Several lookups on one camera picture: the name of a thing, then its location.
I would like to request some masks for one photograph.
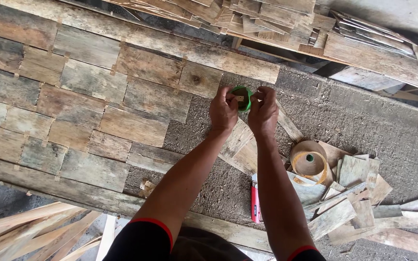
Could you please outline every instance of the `red sleeve trim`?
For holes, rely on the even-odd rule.
[[[169,239],[171,241],[171,251],[172,251],[172,247],[173,247],[174,240],[172,239],[171,231],[169,230],[169,228],[164,223],[160,222],[157,219],[154,219],[154,218],[146,218],[146,217],[145,218],[132,219],[128,223],[130,224],[130,223],[139,222],[139,221],[151,222],[151,223],[154,223],[154,224],[160,226],[162,229],[164,229],[164,231],[167,233],[167,235],[169,236]]]
[[[303,252],[303,251],[306,251],[306,250],[310,250],[310,249],[312,249],[312,250],[315,250],[315,251],[317,251],[318,252],[318,250],[315,248],[315,247],[313,247],[313,246],[301,246],[300,248],[298,248],[297,250],[295,250],[291,255],[290,255],[290,257],[287,259],[287,261],[292,261],[293,260],[293,258],[295,258],[297,255],[299,255],[299,253],[301,253],[301,252]]]

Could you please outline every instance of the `person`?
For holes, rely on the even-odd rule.
[[[182,222],[238,120],[238,102],[218,90],[209,108],[212,128],[206,139],[164,175],[133,219],[113,241],[105,261],[250,260],[223,238]],[[276,92],[266,86],[251,97],[248,126],[258,148],[258,194],[262,216],[277,260],[323,261],[307,227],[301,202],[278,153]]]

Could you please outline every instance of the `hand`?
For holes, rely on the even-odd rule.
[[[277,119],[275,90],[267,86],[259,87],[251,96],[251,111],[247,117],[247,125],[251,128],[254,137],[275,138]]]
[[[217,91],[210,104],[209,116],[212,131],[231,132],[238,121],[238,101],[229,93],[233,86],[225,86]]]

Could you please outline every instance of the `forearm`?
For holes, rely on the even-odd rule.
[[[286,260],[298,247],[314,245],[296,191],[278,154],[275,137],[256,138],[262,217],[276,257]]]
[[[201,190],[230,131],[211,131],[208,137],[178,161],[162,178],[136,218],[163,222],[177,239],[181,224]]]

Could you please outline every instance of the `black shirt sleeve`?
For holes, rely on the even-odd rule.
[[[132,220],[114,239],[103,261],[168,260],[171,237],[169,229],[158,220]]]
[[[315,247],[302,246],[291,254],[288,261],[326,261],[326,259]]]

